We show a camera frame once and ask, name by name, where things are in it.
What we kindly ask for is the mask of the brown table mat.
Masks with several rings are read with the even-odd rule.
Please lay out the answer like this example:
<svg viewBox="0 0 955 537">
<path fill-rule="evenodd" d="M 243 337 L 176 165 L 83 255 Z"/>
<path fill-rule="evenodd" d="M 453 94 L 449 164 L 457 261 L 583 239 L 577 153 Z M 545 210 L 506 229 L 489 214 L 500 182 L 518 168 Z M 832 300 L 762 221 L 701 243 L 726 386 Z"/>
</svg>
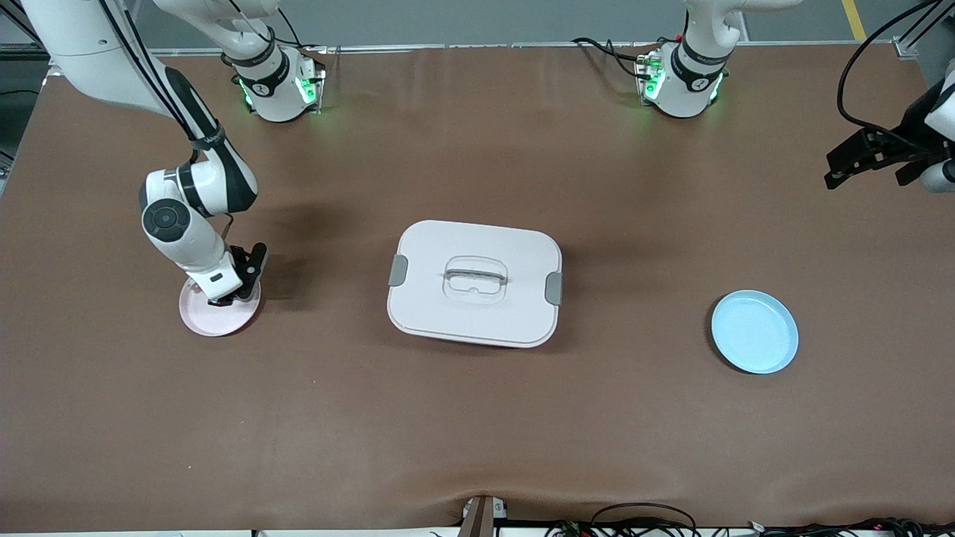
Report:
<svg viewBox="0 0 955 537">
<path fill-rule="evenodd" d="M 738 48 L 690 120 L 580 48 L 342 54 L 287 125 L 219 59 L 171 58 L 258 177 L 228 237 L 269 247 L 265 303 L 226 339 L 182 325 L 140 227 L 184 136 L 52 76 L 0 198 L 0 533 L 443 526 L 480 494 L 515 518 L 955 520 L 955 194 L 825 187 L 850 54 Z M 426 219 L 551 236 L 551 339 L 399 332 L 392 256 Z M 782 371 L 713 343 L 743 289 L 795 317 Z"/>
</svg>

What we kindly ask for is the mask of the aluminium frame profile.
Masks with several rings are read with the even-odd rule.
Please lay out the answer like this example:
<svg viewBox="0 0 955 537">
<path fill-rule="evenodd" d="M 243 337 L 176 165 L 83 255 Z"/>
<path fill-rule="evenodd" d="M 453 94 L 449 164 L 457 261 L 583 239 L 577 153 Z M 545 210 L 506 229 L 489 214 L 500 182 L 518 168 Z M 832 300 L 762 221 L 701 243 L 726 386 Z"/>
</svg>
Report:
<svg viewBox="0 0 955 537">
<path fill-rule="evenodd" d="M 22 0 L 0 0 L 0 61 L 41 61 L 60 67 L 28 18 Z"/>
<path fill-rule="evenodd" d="M 893 36 L 898 58 L 917 59 L 918 45 L 933 33 L 955 35 L 955 0 L 931 0 L 905 31 Z"/>
</svg>

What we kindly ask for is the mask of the white lidded box grey latches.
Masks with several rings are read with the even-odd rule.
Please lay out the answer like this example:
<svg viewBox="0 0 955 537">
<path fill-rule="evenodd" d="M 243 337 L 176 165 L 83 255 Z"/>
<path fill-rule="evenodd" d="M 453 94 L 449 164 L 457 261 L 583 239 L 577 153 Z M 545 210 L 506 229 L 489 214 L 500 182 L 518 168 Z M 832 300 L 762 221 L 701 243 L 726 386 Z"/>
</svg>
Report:
<svg viewBox="0 0 955 537">
<path fill-rule="evenodd" d="M 530 349 L 558 327 L 563 255 L 530 229 L 425 220 L 402 233 L 386 312 L 403 333 Z"/>
</svg>

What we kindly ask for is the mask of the light blue round plate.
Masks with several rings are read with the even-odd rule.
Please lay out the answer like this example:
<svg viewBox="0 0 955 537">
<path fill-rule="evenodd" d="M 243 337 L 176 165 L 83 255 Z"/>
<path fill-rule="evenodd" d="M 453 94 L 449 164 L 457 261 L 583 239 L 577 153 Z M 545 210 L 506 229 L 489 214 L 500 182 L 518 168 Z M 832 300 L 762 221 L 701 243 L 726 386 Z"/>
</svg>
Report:
<svg viewBox="0 0 955 537">
<path fill-rule="evenodd" d="M 728 363 L 748 374 L 782 371 L 797 356 L 798 326 L 790 310 L 761 290 L 734 290 L 716 303 L 710 334 Z"/>
</svg>

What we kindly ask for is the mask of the pink round plate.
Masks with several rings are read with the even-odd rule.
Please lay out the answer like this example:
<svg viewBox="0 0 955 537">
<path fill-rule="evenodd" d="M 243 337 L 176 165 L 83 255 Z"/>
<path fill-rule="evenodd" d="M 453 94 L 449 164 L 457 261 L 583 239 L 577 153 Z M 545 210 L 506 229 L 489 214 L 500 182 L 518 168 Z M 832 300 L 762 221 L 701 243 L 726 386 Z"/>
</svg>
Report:
<svg viewBox="0 0 955 537">
<path fill-rule="evenodd" d="M 178 295 L 178 313 L 191 332 L 207 337 L 229 336 L 252 323 L 259 312 L 260 299 L 262 289 L 256 283 L 248 300 L 237 298 L 231 305 L 213 306 L 198 286 L 187 280 Z"/>
</svg>

